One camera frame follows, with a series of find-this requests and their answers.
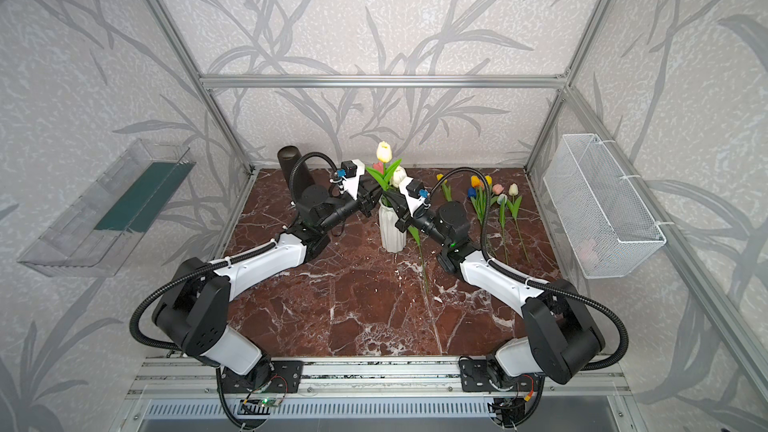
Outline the pale blue white tulip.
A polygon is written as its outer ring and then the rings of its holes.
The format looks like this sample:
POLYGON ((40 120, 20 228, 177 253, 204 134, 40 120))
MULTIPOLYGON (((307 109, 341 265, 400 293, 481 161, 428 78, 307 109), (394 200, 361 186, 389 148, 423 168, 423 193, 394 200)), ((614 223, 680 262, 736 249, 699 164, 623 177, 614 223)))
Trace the pale blue white tulip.
POLYGON ((496 197, 496 203, 499 208, 498 222, 499 222, 499 231, 500 231, 502 250, 504 251, 505 260, 508 261, 509 260, 508 249, 506 245, 506 210, 507 210, 507 203, 508 203, 507 195, 505 193, 500 193, 496 197))

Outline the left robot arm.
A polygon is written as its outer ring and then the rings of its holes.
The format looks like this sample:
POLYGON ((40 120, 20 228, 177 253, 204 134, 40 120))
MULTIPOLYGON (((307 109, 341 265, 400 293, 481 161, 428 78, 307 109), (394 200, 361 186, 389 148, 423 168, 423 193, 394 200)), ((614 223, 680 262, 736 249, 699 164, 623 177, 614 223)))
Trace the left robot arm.
POLYGON ((359 160, 331 163, 330 182, 340 193, 295 179, 306 160, 297 160, 288 179, 297 216, 266 244, 232 257, 183 262, 174 278, 144 299, 130 322, 139 343, 181 351, 201 363, 226 368, 252 382, 269 373, 270 361, 252 341, 228 324, 229 304, 266 279, 312 261, 330 242, 330 232, 361 212, 369 216, 383 187, 359 160))

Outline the clear plastic wall shelf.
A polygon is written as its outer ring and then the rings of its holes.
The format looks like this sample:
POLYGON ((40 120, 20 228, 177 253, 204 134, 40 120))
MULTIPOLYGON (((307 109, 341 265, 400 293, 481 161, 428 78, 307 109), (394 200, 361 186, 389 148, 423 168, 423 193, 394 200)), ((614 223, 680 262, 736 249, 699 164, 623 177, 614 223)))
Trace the clear plastic wall shelf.
POLYGON ((195 161, 184 145, 135 140, 18 262, 48 277, 111 277, 195 161))

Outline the black cone vase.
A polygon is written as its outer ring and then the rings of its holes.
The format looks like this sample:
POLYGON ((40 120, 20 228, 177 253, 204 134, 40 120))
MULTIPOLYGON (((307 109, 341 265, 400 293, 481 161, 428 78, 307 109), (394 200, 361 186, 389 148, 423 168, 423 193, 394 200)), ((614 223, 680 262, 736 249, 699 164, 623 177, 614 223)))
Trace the black cone vase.
POLYGON ((307 164, 297 166, 302 158, 300 150, 293 145, 285 146, 278 151, 277 158, 293 200, 300 199, 303 192, 315 184, 307 164))

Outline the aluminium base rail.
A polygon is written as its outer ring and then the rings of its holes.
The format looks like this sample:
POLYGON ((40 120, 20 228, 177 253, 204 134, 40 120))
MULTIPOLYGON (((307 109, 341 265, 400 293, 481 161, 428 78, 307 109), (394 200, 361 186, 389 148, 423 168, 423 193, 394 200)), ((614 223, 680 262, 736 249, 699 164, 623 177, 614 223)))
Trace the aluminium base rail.
MULTIPOLYGON (((462 394, 454 356, 326 357, 302 359, 298 392, 289 399, 357 397, 458 397, 462 394)), ((216 397, 214 369, 192 358, 144 361, 130 385, 128 399, 216 397)), ((629 395, 618 365, 581 372, 566 385, 547 380, 545 396, 629 395)))

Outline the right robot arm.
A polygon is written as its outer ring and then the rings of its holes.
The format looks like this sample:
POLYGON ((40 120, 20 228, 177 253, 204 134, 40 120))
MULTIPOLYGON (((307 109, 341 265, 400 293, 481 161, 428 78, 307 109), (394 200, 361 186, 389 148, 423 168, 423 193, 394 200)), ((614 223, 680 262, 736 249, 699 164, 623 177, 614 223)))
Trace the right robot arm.
POLYGON ((484 241, 470 239, 463 205, 450 201, 432 212, 423 182, 405 173, 397 174, 385 195, 397 228, 414 227, 440 244, 438 262, 447 273, 488 291, 523 319, 525 337, 485 360, 491 387, 509 390, 524 375, 566 384, 580 371, 610 367, 626 355, 629 334, 616 313, 564 279, 537 279, 492 257, 484 241))

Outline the orange yellow tulip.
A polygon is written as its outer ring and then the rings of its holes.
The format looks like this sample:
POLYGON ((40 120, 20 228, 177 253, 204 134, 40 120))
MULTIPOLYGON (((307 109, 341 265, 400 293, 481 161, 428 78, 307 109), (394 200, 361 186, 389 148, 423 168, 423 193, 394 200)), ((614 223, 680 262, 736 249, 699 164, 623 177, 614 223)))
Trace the orange yellow tulip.
POLYGON ((471 187, 479 187, 482 186, 485 189, 485 182, 483 179, 480 179, 478 176, 473 175, 471 177, 471 187))

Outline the tall cream tulip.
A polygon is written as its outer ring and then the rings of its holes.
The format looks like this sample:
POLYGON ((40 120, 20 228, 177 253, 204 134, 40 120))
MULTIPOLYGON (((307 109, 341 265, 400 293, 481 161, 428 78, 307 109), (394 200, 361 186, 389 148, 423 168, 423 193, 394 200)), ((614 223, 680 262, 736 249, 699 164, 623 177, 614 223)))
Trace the tall cream tulip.
POLYGON ((402 166, 398 166, 391 177, 391 185, 398 188, 405 178, 407 178, 406 170, 402 166))

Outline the white ribbed ceramic vase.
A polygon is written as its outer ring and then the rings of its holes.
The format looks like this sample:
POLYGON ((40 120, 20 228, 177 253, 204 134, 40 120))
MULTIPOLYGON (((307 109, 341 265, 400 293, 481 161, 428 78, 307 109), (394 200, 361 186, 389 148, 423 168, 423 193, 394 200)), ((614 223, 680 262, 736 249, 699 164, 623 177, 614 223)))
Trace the white ribbed ceramic vase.
POLYGON ((401 232, 396 226, 397 213, 391 206, 380 203, 378 209, 379 229, 382 247, 390 253, 399 253, 405 248, 406 233, 401 232))

